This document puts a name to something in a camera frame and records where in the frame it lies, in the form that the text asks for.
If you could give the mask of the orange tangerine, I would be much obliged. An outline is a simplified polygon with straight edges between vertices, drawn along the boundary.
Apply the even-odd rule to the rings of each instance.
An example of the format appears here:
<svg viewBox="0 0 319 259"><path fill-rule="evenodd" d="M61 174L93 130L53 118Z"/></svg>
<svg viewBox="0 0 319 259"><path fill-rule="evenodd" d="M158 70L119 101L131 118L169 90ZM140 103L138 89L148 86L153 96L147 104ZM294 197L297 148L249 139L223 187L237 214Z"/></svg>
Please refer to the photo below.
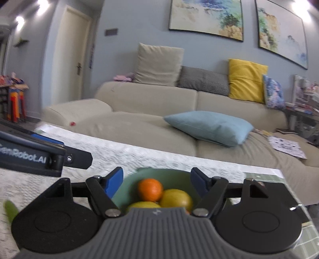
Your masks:
<svg viewBox="0 0 319 259"><path fill-rule="evenodd" d="M158 202L164 192L163 185L156 179L143 179L137 184L138 196L142 201Z"/></svg>

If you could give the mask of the white lace tablecloth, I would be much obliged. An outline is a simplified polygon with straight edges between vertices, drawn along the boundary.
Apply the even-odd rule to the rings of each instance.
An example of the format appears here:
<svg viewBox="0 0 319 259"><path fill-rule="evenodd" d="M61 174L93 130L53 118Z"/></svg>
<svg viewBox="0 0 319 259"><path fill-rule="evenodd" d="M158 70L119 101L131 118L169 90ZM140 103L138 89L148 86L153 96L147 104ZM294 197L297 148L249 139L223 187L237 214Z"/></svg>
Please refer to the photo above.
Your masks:
<svg viewBox="0 0 319 259"><path fill-rule="evenodd" d="M73 133L49 124L42 124L35 131L92 154L93 163L87 170L63 168L63 177L77 182L82 182L94 175L107 175L118 166L123 168L125 176L136 173L139 168L169 168L190 171L193 167L198 167L210 177L224 176L230 182L236 183L243 182L245 173L253 173L257 177L270 175L271 180L284 181L282 172L274 167L246 166L162 152ZM1 204L9 200L18 210L22 210L55 181L56 178L1 169Z"/></svg>

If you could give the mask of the stacked colourful stools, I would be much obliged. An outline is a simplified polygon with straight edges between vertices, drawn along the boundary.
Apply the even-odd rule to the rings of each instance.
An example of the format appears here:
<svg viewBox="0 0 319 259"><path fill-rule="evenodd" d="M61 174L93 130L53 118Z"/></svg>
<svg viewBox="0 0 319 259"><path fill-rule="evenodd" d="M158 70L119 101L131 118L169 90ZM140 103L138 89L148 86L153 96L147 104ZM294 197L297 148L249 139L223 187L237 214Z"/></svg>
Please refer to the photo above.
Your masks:
<svg viewBox="0 0 319 259"><path fill-rule="evenodd" d="M13 123L26 121L25 101L23 90L9 88L8 90L7 120Z"/></svg>

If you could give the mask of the yellow lemon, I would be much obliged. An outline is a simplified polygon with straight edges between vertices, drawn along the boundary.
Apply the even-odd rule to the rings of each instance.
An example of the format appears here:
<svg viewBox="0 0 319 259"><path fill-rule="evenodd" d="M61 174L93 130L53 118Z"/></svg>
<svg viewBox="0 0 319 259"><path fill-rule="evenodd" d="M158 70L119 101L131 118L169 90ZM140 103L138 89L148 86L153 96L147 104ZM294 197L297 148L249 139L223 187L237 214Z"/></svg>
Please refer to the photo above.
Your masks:
<svg viewBox="0 0 319 259"><path fill-rule="evenodd" d="M159 205L162 208L183 207L190 212L194 202L191 196L183 190L167 189L163 192Z"/></svg>

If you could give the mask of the yellow green pomelo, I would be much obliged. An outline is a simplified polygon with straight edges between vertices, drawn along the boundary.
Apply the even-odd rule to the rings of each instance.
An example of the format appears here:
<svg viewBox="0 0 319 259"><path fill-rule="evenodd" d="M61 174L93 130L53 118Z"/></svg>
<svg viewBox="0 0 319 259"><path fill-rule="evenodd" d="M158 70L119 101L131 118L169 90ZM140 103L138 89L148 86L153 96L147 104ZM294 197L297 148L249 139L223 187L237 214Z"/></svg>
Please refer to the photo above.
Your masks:
<svg viewBox="0 0 319 259"><path fill-rule="evenodd" d="M132 208L161 208L161 206L158 203L155 203L155 202L139 201L139 202L135 202L135 203L130 204L127 207L127 213Z"/></svg>

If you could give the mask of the green fruit bowl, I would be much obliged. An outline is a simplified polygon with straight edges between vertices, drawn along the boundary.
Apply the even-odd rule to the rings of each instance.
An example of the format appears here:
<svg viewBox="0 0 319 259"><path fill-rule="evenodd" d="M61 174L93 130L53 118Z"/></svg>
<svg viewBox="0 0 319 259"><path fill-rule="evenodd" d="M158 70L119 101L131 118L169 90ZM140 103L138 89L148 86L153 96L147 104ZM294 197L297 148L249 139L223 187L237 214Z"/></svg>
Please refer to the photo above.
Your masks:
<svg viewBox="0 0 319 259"><path fill-rule="evenodd" d="M192 198L194 205L201 200L191 183L190 172L178 169L139 168L123 179L123 183L112 198L114 204L124 212L132 203L139 202L141 199L138 195L138 183L148 178L158 180L165 190L180 189L185 191Z"/></svg>

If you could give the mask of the green fruit on table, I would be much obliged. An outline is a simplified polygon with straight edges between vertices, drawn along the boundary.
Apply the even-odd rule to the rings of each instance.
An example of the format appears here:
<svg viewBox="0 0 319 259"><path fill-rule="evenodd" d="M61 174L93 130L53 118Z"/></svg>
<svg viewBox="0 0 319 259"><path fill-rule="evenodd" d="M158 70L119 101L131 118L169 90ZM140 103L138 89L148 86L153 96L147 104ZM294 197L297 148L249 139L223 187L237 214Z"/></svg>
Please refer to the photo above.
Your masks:
<svg viewBox="0 0 319 259"><path fill-rule="evenodd" d="M11 202L10 200L5 200L3 206L4 206L4 210L5 210L8 222L12 224L14 218L18 215L19 210L15 206L15 204Z"/></svg>

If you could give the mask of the light blue cushion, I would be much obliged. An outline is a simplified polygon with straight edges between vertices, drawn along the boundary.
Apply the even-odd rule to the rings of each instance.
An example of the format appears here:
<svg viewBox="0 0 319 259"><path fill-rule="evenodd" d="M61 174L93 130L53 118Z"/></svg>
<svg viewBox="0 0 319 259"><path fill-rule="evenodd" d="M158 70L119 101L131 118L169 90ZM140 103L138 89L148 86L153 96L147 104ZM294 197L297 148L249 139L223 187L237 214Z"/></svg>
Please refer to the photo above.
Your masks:
<svg viewBox="0 0 319 259"><path fill-rule="evenodd" d="M208 111L172 114L163 119L195 139L226 147L243 144L254 130L254 126L244 119Z"/></svg>

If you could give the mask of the black notebook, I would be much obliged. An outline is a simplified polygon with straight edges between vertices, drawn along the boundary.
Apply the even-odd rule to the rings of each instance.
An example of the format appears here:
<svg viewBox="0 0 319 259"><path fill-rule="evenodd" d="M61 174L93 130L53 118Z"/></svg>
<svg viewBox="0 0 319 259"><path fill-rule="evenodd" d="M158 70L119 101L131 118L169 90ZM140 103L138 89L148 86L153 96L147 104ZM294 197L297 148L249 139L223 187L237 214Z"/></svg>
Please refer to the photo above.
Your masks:
<svg viewBox="0 0 319 259"><path fill-rule="evenodd" d="M285 184L279 182L262 182L258 183L264 186L269 192L273 193L277 199L294 212L303 224L310 221L308 215L303 210L303 204L297 202L294 196L290 193Z"/></svg>

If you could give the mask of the beige sofa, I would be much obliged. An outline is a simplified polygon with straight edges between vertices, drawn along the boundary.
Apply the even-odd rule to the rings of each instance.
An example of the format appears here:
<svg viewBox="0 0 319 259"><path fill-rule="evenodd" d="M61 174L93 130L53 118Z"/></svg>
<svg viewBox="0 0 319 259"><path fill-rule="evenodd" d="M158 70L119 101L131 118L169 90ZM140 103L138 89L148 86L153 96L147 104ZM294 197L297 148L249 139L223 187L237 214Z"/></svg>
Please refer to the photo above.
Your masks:
<svg viewBox="0 0 319 259"><path fill-rule="evenodd" d="M239 147L227 148L196 140L170 126L165 116L191 111L208 111L241 118L255 131ZM42 120L73 132L160 151L200 158L237 162L244 165L318 171L318 149L293 134L287 140L298 142L307 159L273 150L261 130L275 132L287 124L283 112L262 104L234 100L224 95L190 89L107 82L92 99L70 101L44 108Z"/></svg>

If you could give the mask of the patterned paper sheet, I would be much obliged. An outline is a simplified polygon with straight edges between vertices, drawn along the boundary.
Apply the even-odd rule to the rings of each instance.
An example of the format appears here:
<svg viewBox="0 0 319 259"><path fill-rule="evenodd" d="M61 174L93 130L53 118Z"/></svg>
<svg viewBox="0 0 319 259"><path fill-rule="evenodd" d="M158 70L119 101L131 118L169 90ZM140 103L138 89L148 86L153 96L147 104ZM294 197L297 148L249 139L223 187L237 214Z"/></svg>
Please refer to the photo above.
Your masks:
<svg viewBox="0 0 319 259"><path fill-rule="evenodd" d="M283 152L299 159L307 159L298 142L278 138L276 136L268 136L268 142L276 151Z"/></svg>

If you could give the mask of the grey patterned cushion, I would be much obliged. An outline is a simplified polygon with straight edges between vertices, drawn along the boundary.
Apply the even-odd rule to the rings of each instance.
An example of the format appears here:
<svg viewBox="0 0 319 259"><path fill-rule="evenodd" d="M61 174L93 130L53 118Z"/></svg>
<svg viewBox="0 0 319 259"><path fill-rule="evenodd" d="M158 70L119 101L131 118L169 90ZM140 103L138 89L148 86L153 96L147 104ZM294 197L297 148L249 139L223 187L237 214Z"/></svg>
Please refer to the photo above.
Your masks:
<svg viewBox="0 0 319 259"><path fill-rule="evenodd" d="M224 96L229 95L228 75L187 66L182 67L177 86Z"/></svg>

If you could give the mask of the floral blue cushion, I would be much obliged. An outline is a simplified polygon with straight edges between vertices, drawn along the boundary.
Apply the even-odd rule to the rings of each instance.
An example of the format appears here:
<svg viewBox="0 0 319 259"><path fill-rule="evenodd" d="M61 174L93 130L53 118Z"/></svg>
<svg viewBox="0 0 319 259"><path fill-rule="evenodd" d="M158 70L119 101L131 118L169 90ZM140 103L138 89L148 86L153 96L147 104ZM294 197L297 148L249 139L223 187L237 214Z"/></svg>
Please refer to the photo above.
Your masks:
<svg viewBox="0 0 319 259"><path fill-rule="evenodd" d="M281 84L267 75L263 75L263 87L266 107L284 110L286 106Z"/></svg>

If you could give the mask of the pink cloth on sofa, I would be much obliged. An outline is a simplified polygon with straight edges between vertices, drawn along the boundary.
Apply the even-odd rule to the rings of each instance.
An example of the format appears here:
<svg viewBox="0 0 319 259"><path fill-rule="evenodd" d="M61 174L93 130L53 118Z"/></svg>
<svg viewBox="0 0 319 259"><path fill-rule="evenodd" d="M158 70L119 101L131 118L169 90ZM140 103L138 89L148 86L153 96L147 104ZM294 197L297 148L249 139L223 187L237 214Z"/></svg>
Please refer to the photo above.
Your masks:
<svg viewBox="0 0 319 259"><path fill-rule="evenodd" d="M128 73L127 75L116 75L114 81L132 82L135 78L133 73Z"/></svg>

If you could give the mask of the yellow cushion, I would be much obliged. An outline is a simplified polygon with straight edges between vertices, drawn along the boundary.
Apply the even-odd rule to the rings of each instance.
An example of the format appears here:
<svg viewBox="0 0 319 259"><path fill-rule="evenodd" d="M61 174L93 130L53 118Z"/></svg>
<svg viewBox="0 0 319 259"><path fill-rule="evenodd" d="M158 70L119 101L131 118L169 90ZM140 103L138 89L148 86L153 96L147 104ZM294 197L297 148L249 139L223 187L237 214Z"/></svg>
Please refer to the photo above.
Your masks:
<svg viewBox="0 0 319 259"><path fill-rule="evenodd" d="M229 59L229 97L264 104L263 75L268 66L241 59Z"/></svg>

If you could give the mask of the cream door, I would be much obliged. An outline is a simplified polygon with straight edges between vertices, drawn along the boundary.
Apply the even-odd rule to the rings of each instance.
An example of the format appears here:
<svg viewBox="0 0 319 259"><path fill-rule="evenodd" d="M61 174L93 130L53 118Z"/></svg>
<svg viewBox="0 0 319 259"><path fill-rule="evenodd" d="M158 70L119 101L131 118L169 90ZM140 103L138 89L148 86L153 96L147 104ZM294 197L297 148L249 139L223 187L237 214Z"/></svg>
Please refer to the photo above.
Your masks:
<svg viewBox="0 0 319 259"><path fill-rule="evenodd" d="M91 18L66 6L59 26L52 63L51 103L78 100L82 95L82 68Z"/></svg>

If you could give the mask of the cluttered side shelf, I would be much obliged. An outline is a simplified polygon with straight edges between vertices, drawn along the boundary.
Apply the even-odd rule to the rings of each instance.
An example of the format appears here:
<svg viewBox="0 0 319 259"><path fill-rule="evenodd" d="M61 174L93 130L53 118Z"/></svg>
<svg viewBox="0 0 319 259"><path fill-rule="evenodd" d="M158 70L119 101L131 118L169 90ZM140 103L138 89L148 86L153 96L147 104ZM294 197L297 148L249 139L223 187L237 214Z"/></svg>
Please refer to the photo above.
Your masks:
<svg viewBox="0 0 319 259"><path fill-rule="evenodd" d="M288 129L318 146L318 82L294 75L292 98L286 103Z"/></svg>

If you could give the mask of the beige back cushion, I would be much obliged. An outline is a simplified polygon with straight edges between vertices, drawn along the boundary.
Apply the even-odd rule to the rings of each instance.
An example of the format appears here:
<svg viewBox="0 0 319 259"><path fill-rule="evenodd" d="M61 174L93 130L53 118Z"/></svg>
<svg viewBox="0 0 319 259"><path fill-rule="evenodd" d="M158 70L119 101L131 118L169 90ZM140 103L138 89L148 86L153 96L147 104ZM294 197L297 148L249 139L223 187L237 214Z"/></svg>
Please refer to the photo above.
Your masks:
<svg viewBox="0 0 319 259"><path fill-rule="evenodd" d="M182 69L183 56L183 48L140 43L134 82L176 86Z"/></svg>

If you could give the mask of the framed landscape painting left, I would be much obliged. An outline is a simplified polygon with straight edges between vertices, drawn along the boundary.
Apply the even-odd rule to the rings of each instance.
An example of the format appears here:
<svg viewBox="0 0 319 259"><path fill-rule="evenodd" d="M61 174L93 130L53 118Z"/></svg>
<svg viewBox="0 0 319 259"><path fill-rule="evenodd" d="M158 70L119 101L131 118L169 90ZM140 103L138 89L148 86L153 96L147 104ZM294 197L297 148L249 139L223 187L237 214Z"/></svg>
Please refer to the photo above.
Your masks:
<svg viewBox="0 0 319 259"><path fill-rule="evenodd" d="M243 42L242 3L240 0L172 1L169 29Z"/></svg>

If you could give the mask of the framed landscape painting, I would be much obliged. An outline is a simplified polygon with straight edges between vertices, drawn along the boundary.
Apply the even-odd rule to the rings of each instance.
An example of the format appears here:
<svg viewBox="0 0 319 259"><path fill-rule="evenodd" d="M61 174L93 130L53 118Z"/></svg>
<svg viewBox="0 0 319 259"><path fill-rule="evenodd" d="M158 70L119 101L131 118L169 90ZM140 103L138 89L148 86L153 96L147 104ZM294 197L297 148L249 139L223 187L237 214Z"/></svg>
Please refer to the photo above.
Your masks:
<svg viewBox="0 0 319 259"><path fill-rule="evenodd" d="M242 3L240 0L172 1L169 29L243 42Z"/></svg>
<svg viewBox="0 0 319 259"><path fill-rule="evenodd" d="M258 0L258 46L308 69L308 46L303 20L288 9Z"/></svg>

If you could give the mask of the framed landscape painting right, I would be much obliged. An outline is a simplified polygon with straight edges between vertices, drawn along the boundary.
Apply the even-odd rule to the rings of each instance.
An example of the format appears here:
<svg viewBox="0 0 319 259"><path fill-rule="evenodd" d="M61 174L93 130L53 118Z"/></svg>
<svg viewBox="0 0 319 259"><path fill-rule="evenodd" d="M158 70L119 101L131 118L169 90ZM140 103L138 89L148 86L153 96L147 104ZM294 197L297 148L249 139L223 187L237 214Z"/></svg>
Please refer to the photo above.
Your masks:
<svg viewBox="0 0 319 259"><path fill-rule="evenodd" d="M288 9L258 0L258 46L308 69L308 46L303 20Z"/></svg>

